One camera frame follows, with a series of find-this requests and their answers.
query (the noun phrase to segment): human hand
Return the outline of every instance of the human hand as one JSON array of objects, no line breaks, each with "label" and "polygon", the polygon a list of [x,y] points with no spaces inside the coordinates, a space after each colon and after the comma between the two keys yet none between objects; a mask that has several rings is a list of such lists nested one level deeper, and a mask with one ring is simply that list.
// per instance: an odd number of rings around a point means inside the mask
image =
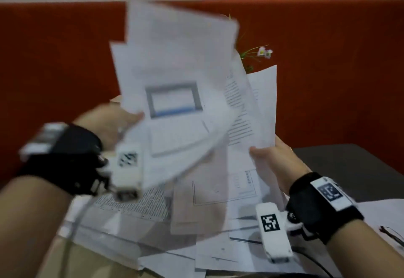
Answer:
[{"label": "human hand", "polygon": [[80,115],[73,123],[97,135],[104,150],[113,150],[120,134],[143,117],[143,112],[131,114],[117,104],[101,104]]},{"label": "human hand", "polygon": [[275,146],[268,148],[250,147],[250,154],[255,158],[265,159],[276,175],[280,189],[289,195],[292,184],[310,173],[302,160],[293,152],[292,148],[286,145],[279,137],[275,137]]}]

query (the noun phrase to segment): wrist-mounted device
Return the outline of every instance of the wrist-mounted device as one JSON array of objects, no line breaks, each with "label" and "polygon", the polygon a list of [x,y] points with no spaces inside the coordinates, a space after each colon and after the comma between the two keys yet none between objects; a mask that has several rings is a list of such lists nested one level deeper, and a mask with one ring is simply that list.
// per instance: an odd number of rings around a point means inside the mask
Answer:
[{"label": "wrist-mounted device", "polygon": [[296,180],[289,195],[286,210],[324,244],[343,225],[355,219],[364,219],[353,199],[332,179],[315,172]]},{"label": "wrist-mounted device", "polygon": [[43,178],[71,195],[96,195],[108,180],[96,170],[107,162],[102,150],[100,139],[83,127],[47,123],[20,150],[25,164],[17,175]]}]

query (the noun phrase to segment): pile of papers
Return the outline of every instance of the pile of papers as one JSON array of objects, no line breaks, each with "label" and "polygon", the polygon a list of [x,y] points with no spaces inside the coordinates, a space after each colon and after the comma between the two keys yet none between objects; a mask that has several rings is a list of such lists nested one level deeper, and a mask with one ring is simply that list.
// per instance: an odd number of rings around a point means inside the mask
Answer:
[{"label": "pile of papers", "polygon": [[[129,3],[126,43],[113,43],[111,50],[121,106],[146,114],[124,137],[148,137],[142,140],[149,145],[144,194],[136,203],[99,197],[74,242],[167,278],[204,277],[206,270],[322,274],[300,256],[271,264],[260,244],[255,205],[271,201],[282,210],[286,201],[268,166],[248,152],[274,146],[276,66],[246,75],[233,50],[236,33],[230,20]],[[74,199],[59,235],[68,236],[89,199]],[[379,205],[381,211],[387,206]],[[391,216],[386,225],[400,230]],[[320,242],[290,240],[340,276]]]}]

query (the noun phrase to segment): flower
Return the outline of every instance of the flower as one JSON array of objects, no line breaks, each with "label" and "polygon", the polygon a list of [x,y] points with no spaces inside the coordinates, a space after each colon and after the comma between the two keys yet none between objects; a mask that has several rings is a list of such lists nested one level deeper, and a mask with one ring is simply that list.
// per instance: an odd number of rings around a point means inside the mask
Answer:
[{"label": "flower", "polygon": [[266,59],[270,59],[271,58],[271,54],[272,54],[272,50],[270,50],[270,49],[268,49],[268,50],[265,50],[265,58]]},{"label": "flower", "polygon": [[258,53],[256,54],[259,57],[262,57],[265,55],[265,47],[260,47],[260,49],[258,49]]}]

